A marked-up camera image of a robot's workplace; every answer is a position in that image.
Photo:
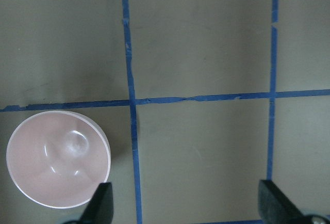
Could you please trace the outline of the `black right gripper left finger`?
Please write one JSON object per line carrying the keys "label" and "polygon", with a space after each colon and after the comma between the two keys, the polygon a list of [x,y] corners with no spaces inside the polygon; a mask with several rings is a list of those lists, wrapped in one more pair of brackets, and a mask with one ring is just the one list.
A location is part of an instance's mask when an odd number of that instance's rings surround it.
{"label": "black right gripper left finger", "polygon": [[106,223],[113,220],[113,190],[112,183],[101,183],[97,187],[89,204],[81,215],[78,223]]}

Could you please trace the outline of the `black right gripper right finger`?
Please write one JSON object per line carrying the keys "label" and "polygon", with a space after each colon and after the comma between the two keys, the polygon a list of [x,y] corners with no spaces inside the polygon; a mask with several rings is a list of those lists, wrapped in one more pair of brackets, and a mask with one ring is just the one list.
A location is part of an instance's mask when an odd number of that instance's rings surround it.
{"label": "black right gripper right finger", "polygon": [[271,180],[259,181],[258,212],[263,223],[311,223]]}

